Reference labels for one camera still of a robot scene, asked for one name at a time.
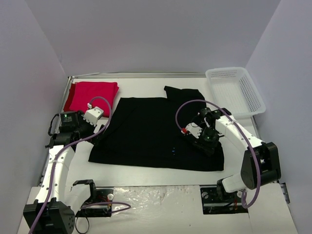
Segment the black t shirt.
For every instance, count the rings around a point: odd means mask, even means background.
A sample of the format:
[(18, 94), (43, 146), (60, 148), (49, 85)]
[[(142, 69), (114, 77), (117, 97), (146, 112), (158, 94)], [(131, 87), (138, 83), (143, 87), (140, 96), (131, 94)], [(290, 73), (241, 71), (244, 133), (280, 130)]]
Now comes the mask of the black t shirt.
[(108, 128), (92, 148), (89, 162), (126, 166), (223, 171), (224, 154), (219, 143), (208, 156), (181, 133), (203, 108), (197, 89), (165, 86), (166, 97), (122, 97)]

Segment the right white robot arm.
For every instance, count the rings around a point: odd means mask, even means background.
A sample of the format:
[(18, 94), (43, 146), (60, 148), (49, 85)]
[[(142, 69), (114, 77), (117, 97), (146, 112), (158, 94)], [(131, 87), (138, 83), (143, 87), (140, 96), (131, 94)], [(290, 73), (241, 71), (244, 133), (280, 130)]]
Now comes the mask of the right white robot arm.
[(217, 152), (219, 137), (224, 136), (243, 154), (240, 172), (217, 182), (219, 200), (228, 201), (239, 190), (253, 190), (281, 178), (278, 148), (274, 143), (255, 137), (225, 108), (213, 111), (204, 108), (198, 117), (202, 121), (200, 125), (191, 122), (181, 130), (194, 147), (212, 156)]

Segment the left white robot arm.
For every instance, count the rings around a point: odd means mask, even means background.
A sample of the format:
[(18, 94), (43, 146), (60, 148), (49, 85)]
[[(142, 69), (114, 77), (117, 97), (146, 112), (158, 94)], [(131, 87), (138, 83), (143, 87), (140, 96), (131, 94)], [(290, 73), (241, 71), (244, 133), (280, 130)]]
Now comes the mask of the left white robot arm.
[(23, 217), (31, 234), (71, 234), (75, 227), (75, 215), (80, 205), (96, 202), (98, 191), (93, 180), (74, 183), (74, 190), (65, 196), (66, 180), (77, 144), (92, 141), (94, 132), (104, 111), (98, 107), (85, 113), (70, 111), (60, 113), (59, 131), (51, 135), (46, 146), (48, 164), (40, 191), (31, 204), (26, 204)]

